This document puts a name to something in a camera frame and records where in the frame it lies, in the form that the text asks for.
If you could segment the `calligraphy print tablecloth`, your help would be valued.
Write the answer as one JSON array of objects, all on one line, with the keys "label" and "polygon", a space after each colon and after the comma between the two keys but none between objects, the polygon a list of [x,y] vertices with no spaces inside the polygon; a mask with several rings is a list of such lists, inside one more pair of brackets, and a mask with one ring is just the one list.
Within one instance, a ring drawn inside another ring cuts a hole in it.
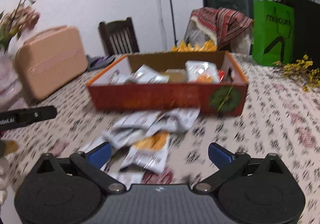
[{"label": "calligraphy print tablecloth", "polygon": [[[146,173],[148,184],[193,185],[216,172],[208,159],[208,145],[217,142],[226,149],[252,157],[278,154],[305,194],[306,206],[300,223],[319,223],[319,92],[306,93],[270,67],[262,67],[249,56],[235,55],[249,80],[244,110],[239,117],[198,117],[185,135],[173,135],[169,156],[161,175]],[[14,192],[39,157],[50,152],[68,157],[91,143],[120,117],[97,112],[86,83],[93,73],[84,73],[48,99],[57,117],[25,128],[7,131],[3,138],[18,143],[8,156],[8,197],[1,208],[4,223],[19,223]]]}]

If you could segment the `yellow sunflower decoration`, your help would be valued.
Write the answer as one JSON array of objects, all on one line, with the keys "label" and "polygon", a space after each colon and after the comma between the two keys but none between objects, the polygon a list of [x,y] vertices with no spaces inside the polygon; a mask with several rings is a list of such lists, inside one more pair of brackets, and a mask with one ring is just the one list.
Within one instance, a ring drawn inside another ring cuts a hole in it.
[{"label": "yellow sunflower decoration", "polygon": [[176,46],[174,45],[171,50],[172,52],[216,52],[217,45],[213,43],[213,41],[206,41],[202,46],[197,43],[193,47],[190,43],[186,44],[185,41],[181,41],[181,43]]}]

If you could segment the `yellow flower branch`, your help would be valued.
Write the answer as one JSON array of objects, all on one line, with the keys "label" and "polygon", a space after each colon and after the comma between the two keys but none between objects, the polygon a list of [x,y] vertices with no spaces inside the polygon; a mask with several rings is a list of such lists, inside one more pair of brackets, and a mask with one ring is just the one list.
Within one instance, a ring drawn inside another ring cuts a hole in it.
[{"label": "yellow flower branch", "polygon": [[273,63],[276,72],[289,79],[305,92],[319,91],[319,68],[313,66],[313,60],[308,55],[294,63],[285,64],[281,61]]}]

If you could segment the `green paper shopping bag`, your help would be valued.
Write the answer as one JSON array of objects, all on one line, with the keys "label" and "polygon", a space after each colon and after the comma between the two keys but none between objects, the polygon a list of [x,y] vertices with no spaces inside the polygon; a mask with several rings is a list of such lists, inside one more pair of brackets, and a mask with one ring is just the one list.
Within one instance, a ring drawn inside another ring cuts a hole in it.
[{"label": "green paper shopping bag", "polygon": [[253,3],[253,15],[253,60],[263,66],[272,66],[278,61],[290,63],[295,36],[294,9],[259,0]]}]

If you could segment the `grey purple folded cloth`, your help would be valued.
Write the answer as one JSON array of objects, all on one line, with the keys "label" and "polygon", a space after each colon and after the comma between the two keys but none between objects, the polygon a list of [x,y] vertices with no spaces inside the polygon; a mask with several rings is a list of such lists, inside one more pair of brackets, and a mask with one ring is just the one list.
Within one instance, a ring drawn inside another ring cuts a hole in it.
[{"label": "grey purple folded cloth", "polygon": [[89,56],[87,58],[87,71],[95,71],[103,69],[111,65],[115,61],[114,56]]}]

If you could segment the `red orange cardboard box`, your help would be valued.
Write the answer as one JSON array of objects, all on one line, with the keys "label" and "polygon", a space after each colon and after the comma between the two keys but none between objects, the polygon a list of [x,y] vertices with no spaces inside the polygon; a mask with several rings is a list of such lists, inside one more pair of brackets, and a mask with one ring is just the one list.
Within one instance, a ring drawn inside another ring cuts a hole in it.
[{"label": "red orange cardboard box", "polygon": [[[225,73],[220,83],[172,80],[160,84],[107,84],[116,75],[129,75],[142,65],[164,73],[168,69],[184,69],[187,61],[210,62]],[[158,52],[123,55],[103,69],[86,86],[97,110],[170,110],[199,108],[202,114],[241,115],[249,81],[228,51]]]}]

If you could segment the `dark wooden chair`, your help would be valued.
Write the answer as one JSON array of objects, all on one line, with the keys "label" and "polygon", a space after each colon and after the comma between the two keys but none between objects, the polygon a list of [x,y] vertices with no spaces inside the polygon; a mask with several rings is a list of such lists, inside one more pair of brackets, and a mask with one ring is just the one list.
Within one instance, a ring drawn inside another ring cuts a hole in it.
[{"label": "dark wooden chair", "polygon": [[112,56],[139,52],[131,17],[109,23],[100,22],[98,31],[105,54]]}]

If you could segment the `black paper shopping bag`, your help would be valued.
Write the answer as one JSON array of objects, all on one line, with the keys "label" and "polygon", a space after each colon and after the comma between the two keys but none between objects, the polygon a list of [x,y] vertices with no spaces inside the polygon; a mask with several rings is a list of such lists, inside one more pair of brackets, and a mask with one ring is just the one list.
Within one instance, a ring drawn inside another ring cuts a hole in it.
[{"label": "black paper shopping bag", "polygon": [[319,12],[320,5],[309,0],[289,0],[295,12],[293,60],[307,55],[319,68]]}]

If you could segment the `orange white snack packet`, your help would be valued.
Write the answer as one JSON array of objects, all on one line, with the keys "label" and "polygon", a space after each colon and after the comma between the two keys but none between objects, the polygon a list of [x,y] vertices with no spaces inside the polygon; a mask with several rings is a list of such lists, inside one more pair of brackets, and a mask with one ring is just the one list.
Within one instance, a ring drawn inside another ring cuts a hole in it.
[{"label": "orange white snack packet", "polygon": [[169,132],[158,131],[153,136],[137,141],[129,149],[120,168],[135,166],[161,174],[168,158],[169,137]]}]

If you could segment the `pink hard case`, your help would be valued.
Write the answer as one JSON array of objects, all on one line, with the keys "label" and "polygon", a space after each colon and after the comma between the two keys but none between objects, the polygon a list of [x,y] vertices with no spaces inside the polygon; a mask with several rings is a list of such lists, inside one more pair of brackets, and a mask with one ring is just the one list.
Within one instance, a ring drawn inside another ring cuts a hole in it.
[{"label": "pink hard case", "polygon": [[34,35],[16,52],[14,65],[27,99],[46,99],[87,69],[79,30],[63,25]]}]

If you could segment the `red patterned woven cloth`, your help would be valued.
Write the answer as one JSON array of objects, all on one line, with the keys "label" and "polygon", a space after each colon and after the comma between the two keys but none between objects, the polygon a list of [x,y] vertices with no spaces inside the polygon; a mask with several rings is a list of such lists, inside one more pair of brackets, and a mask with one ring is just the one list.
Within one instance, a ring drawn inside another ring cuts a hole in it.
[{"label": "red patterned woven cloth", "polygon": [[229,8],[195,9],[191,12],[183,40],[192,47],[212,41],[221,50],[243,32],[250,30],[253,22],[253,19],[240,11]]}]

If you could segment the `white snack packet in box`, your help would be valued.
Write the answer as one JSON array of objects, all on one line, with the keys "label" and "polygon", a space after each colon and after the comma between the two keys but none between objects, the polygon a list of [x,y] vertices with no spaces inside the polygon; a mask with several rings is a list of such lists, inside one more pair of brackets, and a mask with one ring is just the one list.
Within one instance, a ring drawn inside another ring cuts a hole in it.
[{"label": "white snack packet in box", "polygon": [[107,80],[108,84],[123,85],[134,84],[166,84],[170,80],[169,76],[161,75],[147,65],[142,65],[135,73],[129,75],[120,73],[116,70]]}]

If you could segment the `pink flower bouquet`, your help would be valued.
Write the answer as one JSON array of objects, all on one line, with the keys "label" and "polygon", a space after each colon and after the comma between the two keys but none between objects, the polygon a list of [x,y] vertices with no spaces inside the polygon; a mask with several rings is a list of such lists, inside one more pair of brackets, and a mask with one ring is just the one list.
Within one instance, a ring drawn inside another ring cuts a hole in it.
[{"label": "pink flower bouquet", "polygon": [[32,5],[36,0],[20,0],[12,12],[1,12],[1,52],[7,53],[11,40],[20,39],[26,31],[32,31],[41,15]]}]

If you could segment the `orange white packet in box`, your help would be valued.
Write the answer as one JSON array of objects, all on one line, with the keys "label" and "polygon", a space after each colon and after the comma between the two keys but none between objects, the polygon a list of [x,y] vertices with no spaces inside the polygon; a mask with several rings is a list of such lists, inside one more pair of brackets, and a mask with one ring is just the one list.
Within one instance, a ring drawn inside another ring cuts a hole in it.
[{"label": "orange white packet in box", "polygon": [[216,64],[203,61],[185,63],[188,82],[219,83],[220,75]]}]

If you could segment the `white snack packet on table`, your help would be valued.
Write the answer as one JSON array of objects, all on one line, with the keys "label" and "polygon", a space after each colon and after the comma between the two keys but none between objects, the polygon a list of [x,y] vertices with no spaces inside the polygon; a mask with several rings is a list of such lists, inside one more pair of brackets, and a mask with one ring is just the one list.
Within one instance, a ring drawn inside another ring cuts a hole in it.
[{"label": "white snack packet on table", "polygon": [[167,131],[178,134],[184,133],[193,126],[199,114],[199,108],[179,108],[164,112],[150,126],[147,131],[147,136],[152,136],[158,131]]},{"label": "white snack packet on table", "polygon": [[129,147],[148,137],[149,128],[161,114],[161,111],[144,111],[123,116],[110,129],[103,131],[102,137],[116,150]]}]

